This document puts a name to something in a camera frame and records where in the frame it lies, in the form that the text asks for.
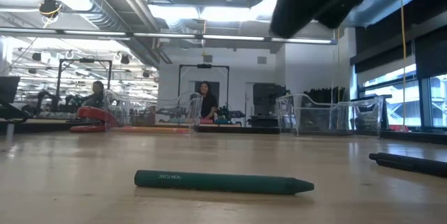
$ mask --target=crayon label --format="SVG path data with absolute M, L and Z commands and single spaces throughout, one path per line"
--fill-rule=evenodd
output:
M 179 175 L 159 174 L 159 179 L 181 179 Z

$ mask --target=window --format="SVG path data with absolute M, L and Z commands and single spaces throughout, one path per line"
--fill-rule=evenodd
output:
M 433 126 L 447 127 L 447 74 L 430 78 Z
M 391 95 L 386 99 L 388 123 L 404 123 L 404 85 L 403 83 L 365 91 L 365 96 Z M 405 125 L 420 126 L 419 86 L 417 81 L 407 82 L 405 89 Z
M 390 125 L 420 126 L 419 85 L 414 77 L 416 64 L 405 68 L 405 115 L 404 115 L 404 69 L 394 70 L 380 77 L 363 83 L 360 89 L 363 96 L 391 95 L 386 99 L 388 123 Z
M 406 76 L 416 75 L 416 64 L 411 64 L 405 68 Z M 381 77 L 374 78 L 363 84 L 364 87 L 369 87 L 375 84 L 380 84 L 383 82 L 393 81 L 404 77 L 404 69 L 395 70 L 393 72 L 387 73 Z

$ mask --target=plastic storage bin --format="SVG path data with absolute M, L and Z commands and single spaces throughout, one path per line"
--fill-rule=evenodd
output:
M 383 98 L 337 104 L 316 103 L 308 95 L 277 98 L 282 134 L 380 135 Z
M 104 91 L 104 110 L 113 115 L 118 126 L 108 128 L 188 128 L 200 122 L 202 96 L 186 92 L 174 99 L 141 99 Z

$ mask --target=wooden table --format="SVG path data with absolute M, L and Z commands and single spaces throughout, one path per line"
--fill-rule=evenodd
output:
M 378 151 L 447 161 L 447 146 L 374 138 L 17 135 L 0 153 L 0 223 L 446 223 L 447 180 L 379 167 L 367 157 Z M 136 188 L 137 169 L 292 176 L 316 190 Z

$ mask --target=person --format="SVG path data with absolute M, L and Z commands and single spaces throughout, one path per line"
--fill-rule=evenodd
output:
M 93 94 L 83 99 L 84 106 L 92 106 L 97 108 L 103 107 L 104 84 L 101 81 L 95 81 L 91 86 Z
M 202 119 L 211 119 L 214 121 L 214 113 L 217 111 L 217 99 L 211 94 L 210 83 L 203 81 L 200 83 L 199 91 L 202 94 L 202 111 L 200 113 Z

